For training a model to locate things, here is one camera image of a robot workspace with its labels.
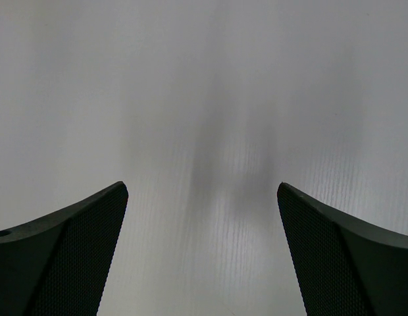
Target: textured gripper pad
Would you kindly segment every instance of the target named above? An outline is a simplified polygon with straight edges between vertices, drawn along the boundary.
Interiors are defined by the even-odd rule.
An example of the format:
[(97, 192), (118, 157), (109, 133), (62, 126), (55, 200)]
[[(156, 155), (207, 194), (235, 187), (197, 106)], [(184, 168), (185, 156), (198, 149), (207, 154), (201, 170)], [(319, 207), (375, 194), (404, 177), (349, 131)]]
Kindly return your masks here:
[(66, 223), (28, 315), (97, 314), (127, 199), (125, 186), (117, 186)]
[(308, 316), (372, 316), (340, 229), (286, 185), (278, 204)]

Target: table surface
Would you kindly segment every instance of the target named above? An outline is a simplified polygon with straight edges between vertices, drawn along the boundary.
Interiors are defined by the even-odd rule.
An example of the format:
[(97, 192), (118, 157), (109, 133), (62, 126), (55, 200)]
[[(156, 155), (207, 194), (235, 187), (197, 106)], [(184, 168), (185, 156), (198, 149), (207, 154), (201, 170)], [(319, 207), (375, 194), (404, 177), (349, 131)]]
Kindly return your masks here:
[(408, 0), (0, 0), (0, 229), (117, 180), (99, 315), (304, 315), (279, 183), (408, 234)]

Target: screw hole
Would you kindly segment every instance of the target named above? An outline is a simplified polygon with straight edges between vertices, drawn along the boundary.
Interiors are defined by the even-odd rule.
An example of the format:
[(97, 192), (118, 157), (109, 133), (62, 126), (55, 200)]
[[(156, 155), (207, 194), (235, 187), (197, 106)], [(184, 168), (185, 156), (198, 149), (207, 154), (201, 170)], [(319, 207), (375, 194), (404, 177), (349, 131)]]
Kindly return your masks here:
[(6, 235), (9, 235), (11, 233), (10, 230), (1, 230), (0, 231), (0, 237), (4, 237)]

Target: black plastic part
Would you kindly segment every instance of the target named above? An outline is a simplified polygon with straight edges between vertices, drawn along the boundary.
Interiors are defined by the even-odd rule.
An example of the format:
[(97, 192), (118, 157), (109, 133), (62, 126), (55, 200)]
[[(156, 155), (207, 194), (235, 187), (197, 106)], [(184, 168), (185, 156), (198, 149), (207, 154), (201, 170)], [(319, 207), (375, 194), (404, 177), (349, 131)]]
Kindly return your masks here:
[(289, 184), (277, 196), (308, 316), (408, 316), (408, 236)]
[(96, 315), (124, 219), (123, 182), (0, 232), (0, 316)]

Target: gray surface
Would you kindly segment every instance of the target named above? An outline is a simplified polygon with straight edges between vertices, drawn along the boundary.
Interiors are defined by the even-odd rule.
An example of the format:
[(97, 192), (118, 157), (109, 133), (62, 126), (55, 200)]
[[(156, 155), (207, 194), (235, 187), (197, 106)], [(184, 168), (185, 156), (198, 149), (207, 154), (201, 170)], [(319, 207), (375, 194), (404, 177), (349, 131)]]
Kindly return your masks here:
[(304, 315), (281, 181), (408, 234), (408, 0), (0, 0), (0, 229), (117, 180), (100, 315)]

